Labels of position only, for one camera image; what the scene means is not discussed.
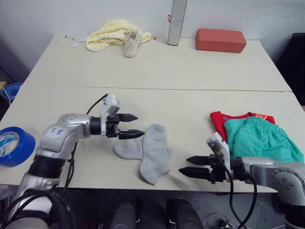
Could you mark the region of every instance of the white shoe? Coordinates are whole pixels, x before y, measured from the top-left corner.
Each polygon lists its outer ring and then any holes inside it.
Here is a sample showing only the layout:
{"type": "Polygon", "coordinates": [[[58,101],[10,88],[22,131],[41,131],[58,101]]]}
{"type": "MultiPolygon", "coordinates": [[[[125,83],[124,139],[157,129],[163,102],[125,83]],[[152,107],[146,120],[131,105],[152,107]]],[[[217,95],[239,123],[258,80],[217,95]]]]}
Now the white shoe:
{"type": "Polygon", "coordinates": [[[135,57],[138,52],[138,46],[141,44],[142,36],[137,30],[128,30],[124,34],[127,36],[124,45],[124,55],[127,57],[135,57]]]}

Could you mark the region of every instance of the red t-shirt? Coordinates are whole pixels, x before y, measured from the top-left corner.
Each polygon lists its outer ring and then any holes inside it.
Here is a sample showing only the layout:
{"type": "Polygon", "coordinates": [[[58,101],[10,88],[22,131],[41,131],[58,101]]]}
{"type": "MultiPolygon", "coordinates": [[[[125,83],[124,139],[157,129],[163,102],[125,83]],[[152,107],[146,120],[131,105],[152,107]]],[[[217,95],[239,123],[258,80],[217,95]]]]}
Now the red t-shirt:
{"type": "Polygon", "coordinates": [[[268,115],[261,115],[256,113],[248,112],[241,116],[229,116],[226,114],[222,114],[220,111],[212,112],[210,114],[211,120],[215,126],[216,131],[220,134],[220,136],[225,140],[225,142],[228,142],[227,135],[224,128],[225,121],[229,119],[241,119],[241,118],[247,118],[251,116],[261,117],[264,120],[267,120],[270,123],[275,124],[275,119],[272,116],[268,115]]]}

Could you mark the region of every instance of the white wall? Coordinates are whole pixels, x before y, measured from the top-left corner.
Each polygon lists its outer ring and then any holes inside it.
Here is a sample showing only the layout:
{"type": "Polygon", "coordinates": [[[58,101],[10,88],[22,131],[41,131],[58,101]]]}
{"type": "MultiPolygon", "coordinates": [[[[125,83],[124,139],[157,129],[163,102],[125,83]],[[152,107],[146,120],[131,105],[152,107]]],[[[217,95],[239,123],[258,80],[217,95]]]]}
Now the white wall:
{"type": "MultiPolygon", "coordinates": [[[[0,0],[0,42],[31,70],[53,35],[88,34],[108,20],[166,37],[171,7],[172,0],[0,0]]],[[[198,28],[241,30],[276,61],[292,33],[305,31],[305,0],[188,0],[182,37],[198,28]]]]}

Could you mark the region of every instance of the white table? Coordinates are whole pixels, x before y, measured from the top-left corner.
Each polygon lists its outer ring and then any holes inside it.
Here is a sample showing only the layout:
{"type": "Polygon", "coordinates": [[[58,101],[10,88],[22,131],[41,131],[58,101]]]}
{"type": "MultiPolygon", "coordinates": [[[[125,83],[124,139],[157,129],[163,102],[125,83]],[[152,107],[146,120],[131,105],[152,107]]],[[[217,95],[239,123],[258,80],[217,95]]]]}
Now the white table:
{"type": "Polygon", "coordinates": [[[126,58],[112,45],[91,52],[84,43],[55,36],[26,84],[110,88],[291,91],[259,41],[247,41],[242,53],[195,49],[194,39],[178,46],[150,40],[138,55],[126,58]]]}
{"type": "MultiPolygon", "coordinates": [[[[0,122],[0,129],[19,126],[34,135],[37,145],[44,128],[55,123],[60,115],[84,114],[105,93],[113,93],[120,99],[121,113],[131,113],[139,118],[120,124],[121,129],[146,130],[152,123],[166,126],[168,145],[173,149],[172,170],[155,186],[149,185],[139,177],[140,161],[121,159],[114,154],[117,139],[92,136],[78,144],[70,187],[228,192],[228,183],[212,185],[205,180],[188,178],[178,171],[188,165],[186,158],[212,153],[205,140],[214,131],[209,114],[218,110],[228,115],[243,115],[248,111],[272,115],[303,152],[305,149],[305,114],[290,92],[37,87],[24,84],[0,122]]],[[[91,115],[99,116],[99,106],[91,115]]],[[[0,167],[0,183],[19,184],[33,157],[34,154],[17,167],[0,167]]],[[[66,177],[67,166],[62,177],[66,177]]],[[[235,192],[253,191],[251,185],[238,181],[234,188],[235,192]]],[[[258,190],[275,192],[266,187],[258,190]]]]}

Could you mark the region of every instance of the teal fabric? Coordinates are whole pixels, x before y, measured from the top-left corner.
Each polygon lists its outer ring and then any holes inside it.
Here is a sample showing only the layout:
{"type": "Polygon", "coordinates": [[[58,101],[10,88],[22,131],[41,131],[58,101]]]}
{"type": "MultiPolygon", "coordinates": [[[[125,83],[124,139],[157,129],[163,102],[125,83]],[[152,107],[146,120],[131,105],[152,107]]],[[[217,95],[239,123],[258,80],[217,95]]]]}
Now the teal fabric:
{"type": "Polygon", "coordinates": [[[231,158],[264,156],[282,162],[304,162],[304,155],[278,125],[260,117],[230,119],[224,123],[231,158]]]}

